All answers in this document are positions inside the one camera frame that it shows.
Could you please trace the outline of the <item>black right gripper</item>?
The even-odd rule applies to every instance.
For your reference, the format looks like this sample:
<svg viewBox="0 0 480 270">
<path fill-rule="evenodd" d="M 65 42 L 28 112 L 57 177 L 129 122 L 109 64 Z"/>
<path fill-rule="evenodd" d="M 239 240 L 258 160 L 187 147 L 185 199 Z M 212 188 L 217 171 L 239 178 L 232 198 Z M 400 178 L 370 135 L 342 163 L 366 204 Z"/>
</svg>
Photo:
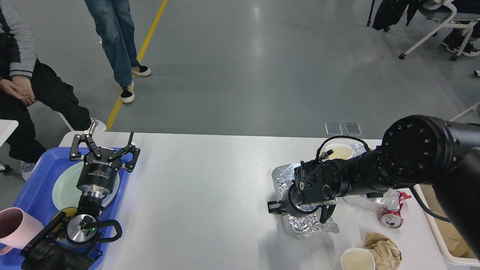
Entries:
<svg viewBox="0 0 480 270">
<path fill-rule="evenodd" d="M 290 214 L 297 218 L 307 217 L 321 210 L 319 222 L 325 224 L 333 215 L 336 204 L 336 202 L 306 203 L 305 195 L 296 184 L 292 184 L 283 194 L 281 201 L 269 201 L 267 207 L 269 214 Z"/>
</svg>

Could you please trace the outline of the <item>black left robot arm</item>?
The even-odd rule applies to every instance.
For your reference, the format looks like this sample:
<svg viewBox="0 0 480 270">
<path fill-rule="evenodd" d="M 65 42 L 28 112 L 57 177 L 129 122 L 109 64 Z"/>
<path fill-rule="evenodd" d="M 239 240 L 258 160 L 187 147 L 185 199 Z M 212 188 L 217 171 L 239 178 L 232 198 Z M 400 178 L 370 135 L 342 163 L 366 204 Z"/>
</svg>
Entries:
<svg viewBox="0 0 480 270">
<path fill-rule="evenodd" d="M 87 270 L 103 252 L 96 246 L 121 238 L 122 227 L 115 219 L 101 220 L 103 201 L 116 195 L 120 170 L 132 172 L 141 150 L 130 132 L 125 147 L 99 147 L 93 140 L 94 128 L 73 138 L 69 159 L 79 161 L 82 170 L 76 188 L 81 192 L 71 217 L 61 210 L 27 245 L 22 270 Z"/>
</svg>

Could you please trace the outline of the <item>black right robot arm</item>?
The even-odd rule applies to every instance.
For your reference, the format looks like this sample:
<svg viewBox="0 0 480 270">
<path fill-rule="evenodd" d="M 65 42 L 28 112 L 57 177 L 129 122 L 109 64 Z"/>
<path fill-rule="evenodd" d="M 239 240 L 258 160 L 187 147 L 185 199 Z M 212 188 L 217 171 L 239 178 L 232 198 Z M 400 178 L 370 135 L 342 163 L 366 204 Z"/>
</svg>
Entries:
<svg viewBox="0 0 480 270">
<path fill-rule="evenodd" d="M 321 211 L 325 223 L 345 195 L 379 195 L 389 189 L 430 185 L 451 222 L 479 256 L 479 145 L 476 123 L 458 123 L 427 115 L 394 122 L 376 149 L 344 160 L 316 157 L 294 169 L 294 179 L 271 214 L 305 217 Z"/>
</svg>

